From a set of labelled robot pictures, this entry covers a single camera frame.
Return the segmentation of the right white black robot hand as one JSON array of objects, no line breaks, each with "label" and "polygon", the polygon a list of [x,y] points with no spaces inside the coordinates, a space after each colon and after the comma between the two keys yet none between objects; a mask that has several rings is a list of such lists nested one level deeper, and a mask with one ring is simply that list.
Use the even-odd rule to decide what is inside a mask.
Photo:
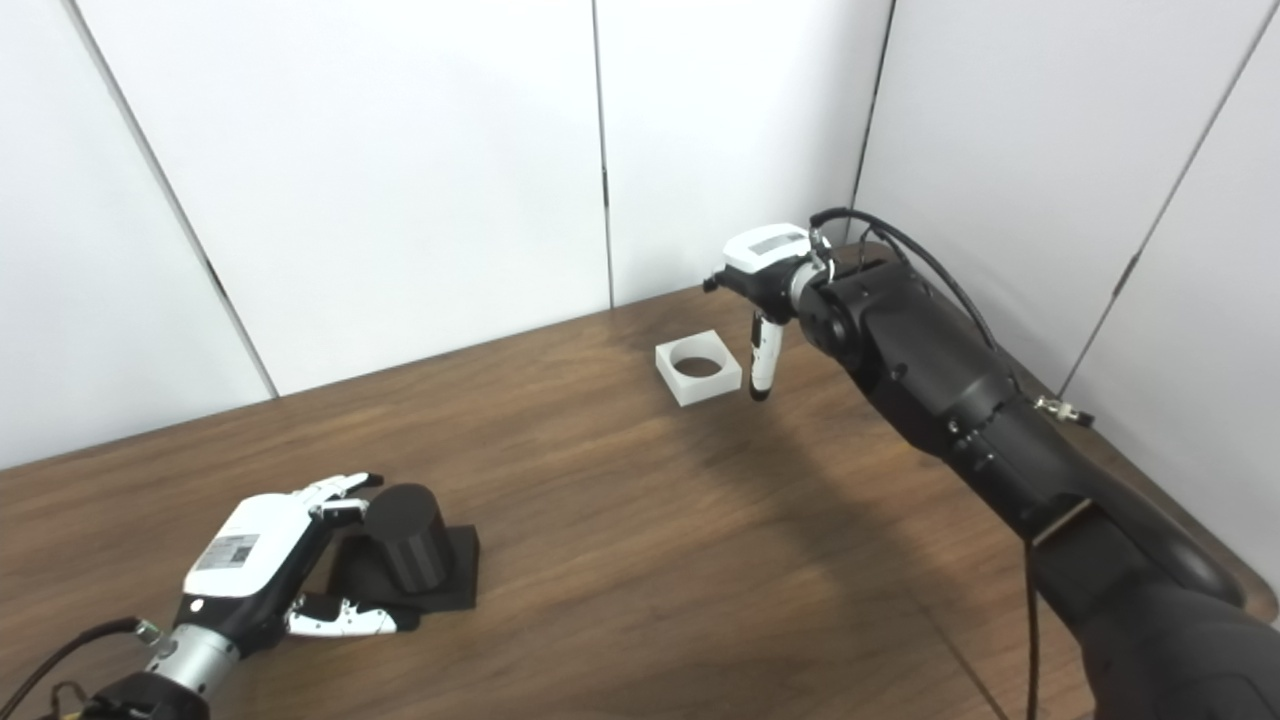
[{"label": "right white black robot hand", "polygon": [[788,223],[763,225],[731,238],[724,266],[707,277],[701,288],[726,288],[753,305],[749,393],[763,402],[774,386],[785,328],[797,315],[803,290],[831,270],[829,241]]}]

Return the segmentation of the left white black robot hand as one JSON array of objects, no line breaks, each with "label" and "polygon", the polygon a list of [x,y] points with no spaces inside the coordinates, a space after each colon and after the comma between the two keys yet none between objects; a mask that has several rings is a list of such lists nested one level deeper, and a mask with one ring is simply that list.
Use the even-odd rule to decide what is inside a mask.
[{"label": "left white black robot hand", "polygon": [[360,471],[241,500],[187,571],[174,629],[216,634],[242,659],[288,635],[416,632],[416,612],[303,589],[337,530],[364,521],[369,501],[358,491],[383,482]]}]

